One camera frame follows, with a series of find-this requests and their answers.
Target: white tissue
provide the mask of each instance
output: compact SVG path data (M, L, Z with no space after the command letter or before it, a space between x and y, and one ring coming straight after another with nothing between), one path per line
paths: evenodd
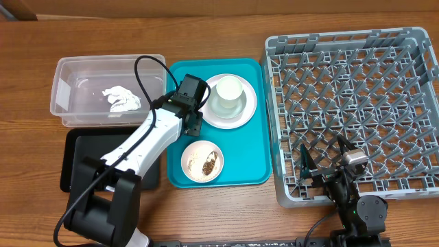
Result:
M124 112L129 110L137 110L140 108L140 99L132 94L130 90L122 86L114 86L102 92L104 96L108 95L108 102L112 104L110 112ZM122 115L111 114L109 117L120 117Z

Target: wire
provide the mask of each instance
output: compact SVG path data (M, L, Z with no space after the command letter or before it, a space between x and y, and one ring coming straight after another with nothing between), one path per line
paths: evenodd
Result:
M207 84L207 97L206 97L205 100L203 100L203 101L200 103L200 107L198 107L198 110L200 110L201 107L204 106L204 104L207 102L207 100L209 99L210 96L211 96L211 87Z
M347 172L348 170L345 167L343 167L343 177L344 177L344 181L346 182L346 190L347 190L346 206L348 206L349 202L351 201L351 186L349 185L348 176L346 175Z
M139 61L142 60L142 58L149 58L151 60L154 60L154 61L158 62L166 70L166 72L171 76L172 80L174 81L174 84L176 85L176 91L178 91L178 88L180 86L178 86L176 78L174 77L174 75L171 73L171 71L166 67L166 65L162 61L160 61L159 59L157 59L157 58L155 58L153 56L142 55L142 56L139 56L137 58L136 62L139 63ZM137 65L134 63L134 73L136 74L137 82L139 84L141 84L141 81L140 81L140 78L139 78L139 73L136 73L136 70L137 70ZM147 95L147 93L146 93L145 89L143 88L143 86L141 86L141 88L142 88L143 94Z
M156 110L154 109L154 107L152 107L152 101L150 96L148 95L148 93L145 90L145 87L143 87L142 85L142 81L140 80L139 77L139 71L138 71L138 65L140 60L144 59L144 58L149 58L152 59L156 62L158 62L163 68L166 69L166 71L170 74L170 76L172 77L172 79L174 80L174 83L176 84L176 88L178 89L178 84L177 84L177 80L175 79L174 75L172 75L171 71L166 67L166 65L164 65L160 60L158 60L155 57L152 56L148 56L148 55L143 55L143 56L139 56L136 61L134 62L134 74L136 76L137 82L139 83L140 88L142 89L143 94L146 97L146 100L148 101L148 104L150 104L150 108L152 111L152 122L150 127L148 128L148 130L146 131L146 133L135 143L131 146L131 148L129 148L126 152L124 152L111 166L109 166L104 172L102 172L88 187L86 190L84 190L84 192L82 192L82 194L70 205L70 207L64 212L64 214L61 216L60 220L58 220L58 223L55 226L55 230L54 230L54 243L55 245L57 245L57 247L66 247L65 245L61 244L60 241L58 240L58 233L61 229L62 223L64 223L64 221L66 220L66 217L74 210L74 208L76 207L76 205L84 198L85 195L87 195L91 190L93 190L96 185L103 179L105 178L107 175L109 175L109 173L111 173L114 168L120 164L120 162L122 162L128 155L130 155L130 153L137 148L137 146L143 141L145 140L145 138L148 136L149 133L151 133L152 129L154 128L155 124L156 124ZM81 244L81 245L74 245L74 246L102 246L101 244Z
M320 225L323 221L329 219L330 217L332 217L333 215L335 215L335 213L337 213L337 209L335 209L334 211L330 212L328 215L324 216L323 218L321 218L319 221L317 221L312 227L311 229L309 229L307 236L305 237L305 240L303 241L303 247L307 247L308 244L308 240L309 237L311 236L311 234L313 233L314 229L317 228L318 225Z

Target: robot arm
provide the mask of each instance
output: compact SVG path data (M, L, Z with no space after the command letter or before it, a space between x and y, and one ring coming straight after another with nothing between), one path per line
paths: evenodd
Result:
M331 232L331 246L390 247L390 242L379 235L385 231L387 202L379 196L359 196L354 183L364 173L368 157L343 136L337 136L337 140L342 156L335 167L318 169L306 147L300 147L300 177L311 178L312 187L324 188L343 223L343 230Z
M182 134L198 136L202 113L198 109L207 83L186 75L174 93L153 101L156 123L151 132L115 169L103 178L99 188L113 191L112 201L89 192L67 215L64 226L70 231L92 239L100 246L148 247L151 241L136 228L139 220L141 180L161 152ZM68 207L103 171L108 169L150 129L153 114L118 148L100 161L85 158L74 167Z

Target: dish rack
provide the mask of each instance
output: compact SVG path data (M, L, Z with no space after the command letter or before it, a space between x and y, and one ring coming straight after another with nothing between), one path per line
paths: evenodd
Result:
M424 29L272 36L261 66L279 204L332 203L298 161L304 143L319 166L336 164L338 134L369 157L361 196L439 196L439 67Z

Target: blue tray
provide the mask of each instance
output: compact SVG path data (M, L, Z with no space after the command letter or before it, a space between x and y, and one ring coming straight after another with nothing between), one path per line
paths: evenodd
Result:
M179 188L216 187L230 185L258 185L272 172L267 112L260 65L251 58L181 61L171 66L178 82L188 73L203 80L214 75L231 73L246 79L256 91L257 108L252 119L239 128L222 130L202 122L199 137L181 136L167 148L167 175ZM175 89L168 76L167 90ZM194 141L207 140L216 144L224 155L221 174L209 183L195 183L181 168L181 156Z

